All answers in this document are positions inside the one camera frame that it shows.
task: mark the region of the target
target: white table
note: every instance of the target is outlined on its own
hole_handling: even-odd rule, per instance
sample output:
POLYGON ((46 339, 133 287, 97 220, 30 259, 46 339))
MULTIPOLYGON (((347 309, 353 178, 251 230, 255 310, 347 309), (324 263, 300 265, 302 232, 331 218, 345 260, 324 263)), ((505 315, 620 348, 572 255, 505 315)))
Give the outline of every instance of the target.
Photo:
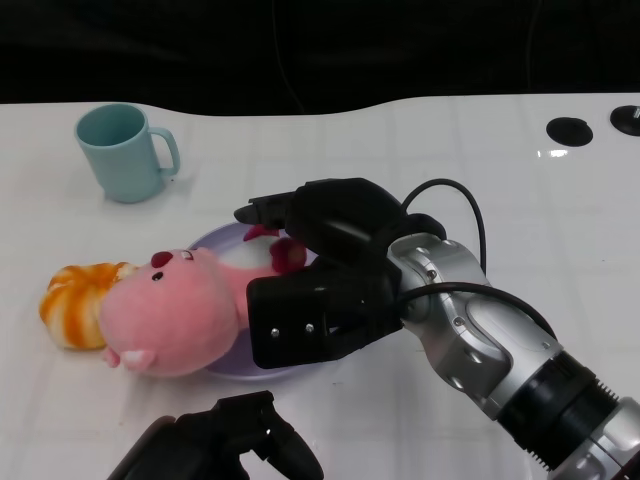
MULTIPOLYGON (((0 106, 0 479, 104 479, 158 416, 265 388, 327 479, 544 478, 434 374, 407 332, 281 382, 156 380, 58 350, 38 301, 64 265, 145 263, 228 223, 251 196, 363 176, 403 197, 444 176, 480 202, 493 284, 535 305, 618 394, 640 398, 640 139, 608 123, 613 108, 637 103, 639 95, 419 98, 272 118, 144 107, 151 125, 174 133, 183 169, 162 195, 129 206, 104 200, 75 144, 73 126, 93 105, 0 106), (555 144, 545 126, 558 116, 586 120, 593 142, 555 144)), ((430 191, 414 208, 477 252, 460 195, 430 191)), ((244 463, 253 478, 281 478, 255 457, 244 463)))

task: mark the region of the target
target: orange and white plush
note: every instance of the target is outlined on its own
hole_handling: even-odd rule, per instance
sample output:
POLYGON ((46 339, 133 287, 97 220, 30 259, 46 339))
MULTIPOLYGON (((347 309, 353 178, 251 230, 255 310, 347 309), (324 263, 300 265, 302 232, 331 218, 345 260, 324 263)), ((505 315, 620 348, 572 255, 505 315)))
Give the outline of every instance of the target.
POLYGON ((102 299, 136 266, 121 262, 69 266, 56 273, 40 302, 40 318, 60 347, 90 350, 105 346, 100 333, 102 299))

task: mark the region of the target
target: black cable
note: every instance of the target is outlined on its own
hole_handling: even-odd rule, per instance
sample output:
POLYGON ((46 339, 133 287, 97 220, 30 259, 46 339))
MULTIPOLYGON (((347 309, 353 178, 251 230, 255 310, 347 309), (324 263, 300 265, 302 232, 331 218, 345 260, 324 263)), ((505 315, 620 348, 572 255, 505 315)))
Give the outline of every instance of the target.
POLYGON ((473 214, 476 217, 476 223, 478 224, 478 237, 480 238, 480 268, 484 274, 487 274, 487 238, 484 231, 484 221, 482 220, 482 213, 480 212, 480 207, 478 206, 478 202, 473 197, 471 192, 462 185, 461 183, 456 182, 455 180, 449 180, 447 178, 436 178, 435 180, 429 180, 428 182, 424 182, 419 187, 415 188, 407 198, 405 198, 404 202, 402 202, 402 211, 404 213, 407 212, 407 208, 411 202, 413 202, 418 195, 427 190, 428 188, 444 185, 447 187, 452 187, 462 193, 466 199, 468 200, 471 208, 473 209, 473 214))
POLYGON ((531 21, 529 22, 529 31, 527 32, 527 46, 525 50, 525 69, 527 75, 527 91, 531 92, 533 85, 532 71, 533 60, 531 59, 533 50, 533 34, 536 31, 536 25, 538 24, 538 17, 540 17, 540 10, 542 10, 542 3, 544 0, 534 0, 536 5, 533 8, 533 14, 531 15, 531 21))
POLYGON ((401 293, 400 295, 398 295, 395 305, 401 306, 407 302, 415 300, 416 298, 424 297, 427 295, 457 292, 477 293, 480 295, 485 295, 487 297, 496 298, 504 303, 507 303, 529 316, 536 325, 538 325, 542 330, 544 330, 551 337, 557 340, 556 334, 554 333, 551 326, 535 308, 533 308, 524 300, 519 299, 515 295, 511 295, 510 293, 507 293, 503 290, 489 287, 487 285, 464 282, 432 283, 429 285, 425 285, 424 287, 414 288, 412 290, 401 293))
POLYGON ((298 106, 298 112, 300 113, 300 115, 304 115, 306 113, 304 105, 298 98, 298 95, 296 94, 296 91, 291 86, 291 83, 289 83, 287 72, 285 71, 284 66, 282 65, 282 58, 280 56, 280 42, 278 41, 278 22, 276 21, 276 0, 271 0, 271 22, 273 24, 273 42, 276 48, 276 60, 278 61, 278 69, 280 70, 280 76, 282 77, 282 81, 284 82, 285 86, 287 87, 287 90, 289 91, 289 95, 291 95, 291 98, 293 99, 293 101, 296 102, 296 105, 298 106))

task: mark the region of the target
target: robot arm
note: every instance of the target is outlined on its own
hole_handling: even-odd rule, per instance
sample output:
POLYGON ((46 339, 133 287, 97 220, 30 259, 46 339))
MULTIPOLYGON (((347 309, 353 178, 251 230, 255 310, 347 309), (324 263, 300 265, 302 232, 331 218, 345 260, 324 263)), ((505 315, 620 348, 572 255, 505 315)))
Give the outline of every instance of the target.
POLYGON ((240 455, 253 450, 290 480, 322 480, 311 449, 273 407, 270 392, 223 398, 208 412, 163 417, 108 480, 248 480, 240 455))
POLYGON ((640 478, 640 405, 619 400, 566 353, 533 308, 492 289, 438 222, 406 215, 362 179, 313 182, 251 203, 238 220, 285 228, 320 259, 306 272, 250 284, 258 365, 341 358, 404 327, 436 373, 500 423, 550 479, 640 478))
MULTIPOLYGON (((402 270, 403 291, 439 282, 489 285, 471 252, 433 235, 400 239, 389 257, 402 270)), ((640 405, 619 401, 527 315, 468 293, 408 306, 404 326, 436 373, 552 470, 550 479, 640 476, 640 405)))

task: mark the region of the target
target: light blue mug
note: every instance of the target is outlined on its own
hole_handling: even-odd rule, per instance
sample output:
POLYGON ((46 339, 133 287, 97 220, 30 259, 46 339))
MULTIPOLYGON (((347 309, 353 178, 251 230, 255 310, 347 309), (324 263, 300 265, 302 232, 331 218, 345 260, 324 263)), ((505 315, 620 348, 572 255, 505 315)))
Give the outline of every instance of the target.
POLYGON ((163 177, 180 170, 180 154, 171 132, 149 127, 147 116, 133 105, 117 103, 91 110, 78 121, 75 134, 98 183, 115 201, 146 200, 164 189, 163 177), (151 135, 166 140, 173 167, 160 167, 151 135))

